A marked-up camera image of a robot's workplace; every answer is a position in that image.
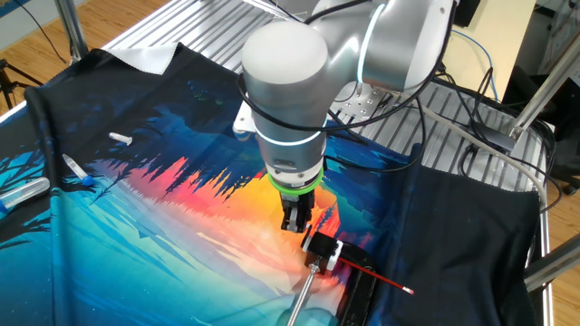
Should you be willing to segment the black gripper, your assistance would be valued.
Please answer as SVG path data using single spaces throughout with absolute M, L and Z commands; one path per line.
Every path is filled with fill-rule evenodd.
M 282 208 L 285 211 L 281 228 L 289 232 L 305 232 L 311 227 L 312 209 L 314 207 L 314 191 L 302 195 L 280 194 Z M 301 224 L 298 221 L 298 210 L 301 214 Z

